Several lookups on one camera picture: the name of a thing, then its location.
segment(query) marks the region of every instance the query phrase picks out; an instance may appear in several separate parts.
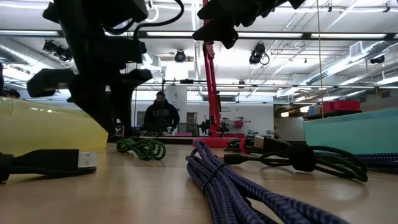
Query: red pole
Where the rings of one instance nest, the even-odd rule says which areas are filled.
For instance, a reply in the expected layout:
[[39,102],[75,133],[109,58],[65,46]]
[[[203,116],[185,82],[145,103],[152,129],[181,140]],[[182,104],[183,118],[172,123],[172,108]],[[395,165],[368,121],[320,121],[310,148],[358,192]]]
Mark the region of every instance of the red pole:
[[[203,6],[208,3],[208,0],[203,0]],[[204,20],[204,24],[209,23],[209,19]],[[213,121],[210,123],[209,135],[211,138],[217,137],[217,129],[220,126],[220,110],[218,108],[217,98],[217,87],[216,87],[216,75],[214,71],[214,50],[213,42],[203,43],[203,54],[205,58],[205,70],[207,79],[207,91],[209,94],[209,109],[210,119]]]

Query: teal plastic bin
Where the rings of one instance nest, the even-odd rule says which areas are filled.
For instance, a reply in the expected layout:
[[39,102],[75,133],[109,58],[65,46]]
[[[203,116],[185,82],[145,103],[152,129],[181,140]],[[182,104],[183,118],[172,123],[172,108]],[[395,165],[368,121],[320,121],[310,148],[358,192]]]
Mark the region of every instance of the teal plastic bin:
[[398,152],[398,108],[304,122],[310,146],[354,154]]

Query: red stand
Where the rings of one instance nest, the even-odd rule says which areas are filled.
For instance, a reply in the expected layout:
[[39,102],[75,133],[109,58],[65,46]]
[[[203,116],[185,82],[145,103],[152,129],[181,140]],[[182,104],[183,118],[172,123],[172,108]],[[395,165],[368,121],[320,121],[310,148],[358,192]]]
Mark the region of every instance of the red stand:
[[[203,6],[208,3],[208,0],[203,0]],[[209,23],[209,19],[205,19],[204,23]],[[203,54],[205,58],[205,69],[207,79],[207,92],[209,94],[209,107],[210,107],[210,129],[209,137],[193,139],[193,146],[196,146],[196,141],[203,141],[209,147],[227,147],[227,143],[234,138],[218,138],[217,129],[220,126],[220,109],[217,97],[216,75],[214,72],[214,50],[213,42],[203,43]]]

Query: wooden table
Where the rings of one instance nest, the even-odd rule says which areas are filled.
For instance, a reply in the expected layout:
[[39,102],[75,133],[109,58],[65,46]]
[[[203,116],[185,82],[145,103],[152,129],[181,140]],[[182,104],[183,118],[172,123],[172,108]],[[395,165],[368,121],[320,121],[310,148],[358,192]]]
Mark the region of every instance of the wooden table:
[[[162,161],[140,161],[119,154],[114,144],[98,154],[95,174],[48,179],[12,175],[0,184],[0,223],[111,224],[211,223],[201,190],[187,173],[192,147],[168,145]],[[222,149],[215,149],[222,155]],[[265,167],[246,162],[232,166],[265,188],[325,209],[351,223],[396,223],[398,176],[369,173],[362,184],[320,172]],[[253,205],[272,218],[263,204]]]

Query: green cable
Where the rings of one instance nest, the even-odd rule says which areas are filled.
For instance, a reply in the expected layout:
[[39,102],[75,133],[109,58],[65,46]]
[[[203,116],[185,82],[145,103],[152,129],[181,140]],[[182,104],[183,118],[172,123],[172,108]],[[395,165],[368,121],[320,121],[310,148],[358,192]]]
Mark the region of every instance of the green cable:
[[153,139],[143,139],[138,142],[135,142],[131,138],[122,139],[116,142],[116,150],[121,153],[133,151],[139,159],[145,161],[152,159],[161,160],[166,155],[165,145]]

